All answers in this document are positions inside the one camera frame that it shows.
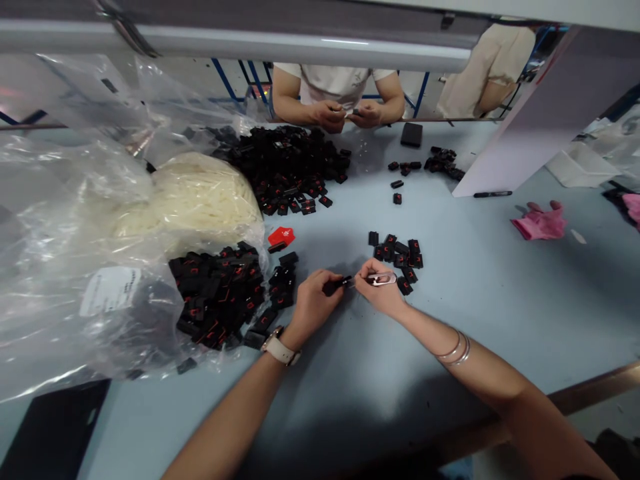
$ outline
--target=white t-shirt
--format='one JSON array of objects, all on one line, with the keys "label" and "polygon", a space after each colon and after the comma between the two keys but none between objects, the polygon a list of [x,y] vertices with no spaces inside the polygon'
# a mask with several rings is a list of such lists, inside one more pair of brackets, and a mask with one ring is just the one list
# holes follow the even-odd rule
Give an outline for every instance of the white t-shirt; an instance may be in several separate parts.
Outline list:
[{"label": "white t-shirt", "polygon": [[298,63],[274,63],[273,66],[300,79],[300,103],[303,105],[334,100],[345,110],[351,110],[358,105],[370,75],[378,81],[395,72]]},{"label": "white t-shirt", "polygon": [[500,85],[515,83],[525,68],[535,34],[527,27],[492,25],[474,47],[465,69],[450,75],[438,100],[445,118],[478,118],[482,92],[490,80]]}]

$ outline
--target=silver bracelet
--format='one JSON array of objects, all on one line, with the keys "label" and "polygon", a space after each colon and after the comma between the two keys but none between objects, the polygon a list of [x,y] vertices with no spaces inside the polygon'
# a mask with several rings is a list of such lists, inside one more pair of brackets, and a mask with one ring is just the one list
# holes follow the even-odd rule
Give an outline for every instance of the silver bracelet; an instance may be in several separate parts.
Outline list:
[{"label": "silver bracelet", "polygon": [[447,366],[454,367],[456,365],[460,365],[461,363],[464,363],[469,358],[469,352],[471,351],[471,340],[469,340],[469,337],[466,336],[464,333],[462,334],[462,336],[465,338],[465,341],[467,342],[465,352],[462,354],[462,357],[460,357],[455,362],[447,363],[446,364]]},{"label": "silver bracelet", "polygon": [[455,355],[455,353],[458,351],[458,348],[460,348],[460,344],[462,344],[462,336],[460,330],[456,330],[456,333],[458,334],[458,344],[455,346],[455,348],[450,351],[449,353],[445,354],[445,355],[436,355],[435,357],[438,359],[445,359],[447,357],[450,357],[452,355]]}]

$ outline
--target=pink glove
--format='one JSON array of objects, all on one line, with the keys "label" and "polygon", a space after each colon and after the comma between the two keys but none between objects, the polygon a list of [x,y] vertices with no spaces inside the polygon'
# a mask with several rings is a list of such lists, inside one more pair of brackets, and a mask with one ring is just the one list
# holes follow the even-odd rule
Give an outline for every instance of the pink glove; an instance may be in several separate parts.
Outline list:
[{"label": "pink glove", "polygon": [[556,200],[551,201],[550,212],[542,211],[537,203],[529,202],[527,206],[531,211],[522,219],[511,220],[512,224],[520,230],[525,240],[548,240],[565,236],[567,221],[562,218],[562,204]]},{"label": "pink glove", "polygon": [[629,209],[629,216],[635,220],[636,227],[640,230],[640,195],[628,193],[622,196],[622,200]]}]

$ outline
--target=black marker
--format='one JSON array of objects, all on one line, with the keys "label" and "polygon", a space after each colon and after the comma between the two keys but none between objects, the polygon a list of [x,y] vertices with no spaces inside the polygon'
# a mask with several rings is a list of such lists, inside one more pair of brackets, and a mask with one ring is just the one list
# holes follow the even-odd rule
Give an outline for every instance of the black marker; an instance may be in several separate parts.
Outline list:
[{"label": "black marker", "polygon": [[508,197],[513,192],[483,192],[483,193],[475,193],[473,198],[487,198],[487,197]]}]

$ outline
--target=hand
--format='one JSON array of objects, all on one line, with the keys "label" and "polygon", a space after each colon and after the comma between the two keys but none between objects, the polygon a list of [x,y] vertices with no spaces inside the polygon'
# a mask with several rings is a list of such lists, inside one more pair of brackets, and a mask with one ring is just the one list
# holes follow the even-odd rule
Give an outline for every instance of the hand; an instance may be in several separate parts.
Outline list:
[{"label": "hand", "polygon": [[320,125],[327,133],[341,133],[345,126],[345,112],[338,102],[332,100],[322,100],[313,105],[311,108],[311,117]]},{"label": "hand", "polygon": [[374,128],[380,125],[382,105],[374,100],[362,100],[358,104],[358,115],[348,115],[347,118],[360,128]]},{"label": "hand", "polygon": [[300,350],[304,342],[327,321],[331,312],[342,300],[345,289],[340,287],[328,297],[322,292],[322,287],[328,281],[341,278],[342,275],[336,275],[328,270],[316,270],[300,284],[293,320],[280,338],[284,346],[291,350]]},{"label": "hand", "polygon": [[400,294],[398,285],[392,283],[390,285],[374,287],[365,280],[371,273],[384,272],[391,272],[391,270],[376,259],[372,258],[367,260],[360,272],[355,276],[355,288],[371,302],[376,310],[393,319],[397,319],[402,310],[407,306]]}]

